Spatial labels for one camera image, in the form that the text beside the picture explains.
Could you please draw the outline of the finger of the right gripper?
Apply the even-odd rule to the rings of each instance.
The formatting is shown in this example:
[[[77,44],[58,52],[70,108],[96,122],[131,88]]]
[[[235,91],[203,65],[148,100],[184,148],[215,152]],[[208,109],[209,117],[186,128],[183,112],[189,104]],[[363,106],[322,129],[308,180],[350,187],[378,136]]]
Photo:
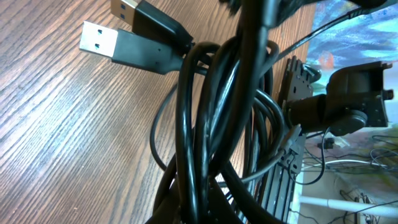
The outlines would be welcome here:
[[[301,7],[317,0],[219,0],[225,4],[231,15],[242,9],[244,22],[253,22],[274,28],[295,14]]]

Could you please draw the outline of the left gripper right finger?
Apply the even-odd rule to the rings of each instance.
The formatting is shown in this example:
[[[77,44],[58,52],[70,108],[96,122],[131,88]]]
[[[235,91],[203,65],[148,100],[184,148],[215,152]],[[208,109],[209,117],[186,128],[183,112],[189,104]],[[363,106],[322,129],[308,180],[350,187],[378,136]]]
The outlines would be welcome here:
[[[211,215],[220,224],[242,224],[242,221],[234,213],[224,193],[215,179],[210,181],[208,191],[208,207]]]

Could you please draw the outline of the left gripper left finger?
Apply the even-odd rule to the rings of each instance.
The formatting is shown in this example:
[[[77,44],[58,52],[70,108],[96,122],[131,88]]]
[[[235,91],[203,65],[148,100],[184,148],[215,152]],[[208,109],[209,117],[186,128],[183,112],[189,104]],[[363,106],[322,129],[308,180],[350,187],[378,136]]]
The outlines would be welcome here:
[[[157,192],[154,203],[154,212],[146,224],[172,224],[177,217],[180,204],[178,186],[173,183],[171,187]]]

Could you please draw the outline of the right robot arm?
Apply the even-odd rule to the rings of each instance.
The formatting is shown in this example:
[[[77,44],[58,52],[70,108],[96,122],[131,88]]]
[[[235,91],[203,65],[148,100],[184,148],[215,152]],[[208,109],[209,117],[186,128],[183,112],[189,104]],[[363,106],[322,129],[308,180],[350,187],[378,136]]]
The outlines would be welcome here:
[[[303,5],[319,1],[280,1],[277,25],[284,22]],[[302,38],[279,54],[275,62],[289,54],[304,42],[321,32],[357,16],[370,14],[397,1],[350,1],[359,7],[325,24]],[[272,65],[260,77],[260,88],[271,93],[273,88]],[[301,124],[303,133],[326,131],[329,128],[335,136],[351,134],[365,127],[387,127],[387,114],[384,100],[394,97],[392,90],[383,89],[383,71],[390,68],[382,62],[372,62],[342,68],[330,77],[325,95],[317,95],[300,100],[288,101],[285,107],[285,124]]]

